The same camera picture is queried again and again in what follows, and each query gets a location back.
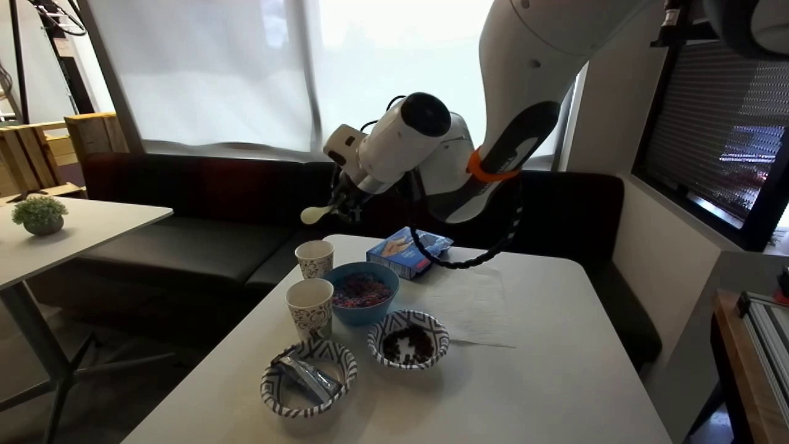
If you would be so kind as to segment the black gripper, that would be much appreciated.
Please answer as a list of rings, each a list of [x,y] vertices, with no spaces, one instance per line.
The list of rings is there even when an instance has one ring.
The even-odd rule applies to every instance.
[[[345,222],[357,222],[364,207],[378,196],[380,182],[364,178],[355,182],[348,173],[341,173],[331,188],[331,213]]]

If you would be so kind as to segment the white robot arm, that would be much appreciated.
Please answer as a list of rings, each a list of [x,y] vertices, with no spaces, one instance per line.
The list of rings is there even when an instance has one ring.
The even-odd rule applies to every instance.
[[[431,94],[393,103],[364,134],[339,125],[325,155],[341,166],[329,209],[351,214],[412,176],[431,218],[462,225],[552,134],[577,72],[646,0],[494,0],[479,66],[487,135],[473,144],[458,114]]]

